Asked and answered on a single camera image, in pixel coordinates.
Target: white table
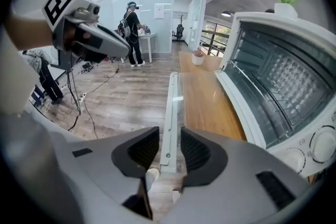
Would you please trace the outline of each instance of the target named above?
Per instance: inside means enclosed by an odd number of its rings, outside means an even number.
[[[148,54],[149,54],[149,62],[152,62],[152,48],[151,48],[151,38],[155,37],[156,33],[151,33],[150,35],[142,34],[139,36],[139,39],[146,39],[148,45]]]

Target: oven knob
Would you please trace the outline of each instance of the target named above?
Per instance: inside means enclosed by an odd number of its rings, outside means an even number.
[[[295,172],[299,173],[305,167],[306,157],[302,150],[292,147],[287,149],[283,162]]]
[[[324,131],[317,134],[312,141],[312,157],[319,163],[324,163],[331,158],[336,150],[336,132]]]

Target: cable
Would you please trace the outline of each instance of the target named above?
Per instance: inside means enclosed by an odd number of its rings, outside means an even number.
[[[77,99],[76,99],[74,93],[72,92],[69,71],[67,71],[68,88],[69,88],[69,90],[70,90],[70,93],[71,93],[71,96],[72,96],[73,100],[75,101],[75,105],[76,105],[76,108],[77,108],[77,110],[78,110],[78,115],[76,116],[76,119],[75,119],[74,124],[68,129],[68,131],[72,131],[72,129],[76,126],[78,117],[81,115],[80,104],[79,104],[79,102],[78,102],[78,94],[77,94],[77,89],[76,89],[75,80],[73,79],[73,75],[74,75],[74,74],[72,73],[72,69],[71,69],[71,74],[72,74],[72,81],[74,82],[74,87],[75,87],[75,92],[76,92]]]
[[[97,135],[97,133],[96,133],[96,125],[95,125],[95,123],[94,123],[95,121],[93,120],[93,118],[92,118],[90,112],[88,111],[88,108],[86,107],[85,99],[83,100],[83,103],[84,103],[85,109],[86,109],[86,111],[88,112],[88,114],[89,114],[89,116],[90,116],[90,118],[91,118],[91,121],[92,121],[92,123],[93,123],[93,132],[94,132],[96,138],[98,139],[98,135]]]
[[[119,62],[118,62],[118,68],[117,68],[117,70],[115,71],[115,73],[114,73],[112,76],[110,76],[110,77],[109,77],[108,75],[105,75],[104,78],[107,78],[107,80],[104,81],[104,82],[103,82],[101,85],[99,85],[98,87],[96,87],[94,90],[88,92],[87,95],[88,95],[89,93],[92,93],[92,92],[96,91],[96,90],[97,90],[98,88],[100,88],[101,86],[103,86],[106,82],[109,81],[110,78],[113,78],[118,72],[119,72]]]
[[[114,73],[112,76],[110,76],[110,77],[109,77],[108,75],[105,75],[104,78],[107,78],[107,80],[104,81],[104,82],[103,82],[101,85],[99,85],[98,87],[96,87],[93,91],[89,91],[89,92],[87,92],[86,96],[87,96],[89,93],[92,93],[92,92],[96,91],[99,87],[103,86],[106,82],[109,81],[110,78],[113,78],[118,72],[119,72],[119,62],[118,62],[118,68],[117,68],[117,70],[115,71],[115,73]],[[88,114],[89,114],[89,116],[90,116],[90,118],[91,118],[91,121],[92,121],[92,123],[93,123],[93,132],[94,132],[96,138],[98,139],[98,135],[97,135],[97,133],[96,133],[96,125],[95,125],[95,123],[94,123],[95,121],[93,120],[93,118],[92,118],[92,116],[91,116],[91,114],[90,114],[88,108],[86,107],[85,99],[83,99],[83,103],[84,103],[85,109],[86,109],[86,111],[88,112]]]

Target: white oven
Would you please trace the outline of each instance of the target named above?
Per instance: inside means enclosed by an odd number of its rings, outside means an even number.
[[[297,18],[236,13],[220,67],[249,142],[303,177],[335,160],[333,33]]]

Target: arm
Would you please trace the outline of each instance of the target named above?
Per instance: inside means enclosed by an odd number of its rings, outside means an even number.
[[[140,24],[138,16],[135,12],[132,12],[132,14],[130,14],[132,16],[132,19],[134,21],[134,24],[137,26],[137,28],[139,29],[146,29],[146,27],[144,27],[142,24]]]
[[[5,20],[7,33],[18,50],[52,44],[52,33],[45,20],[32,20],[9,14]]]
[[[136,25],[139,29],[146,29],[146,27],[144,27],[142,24],[140,24],[140,23],[138,23],[137,25]]]

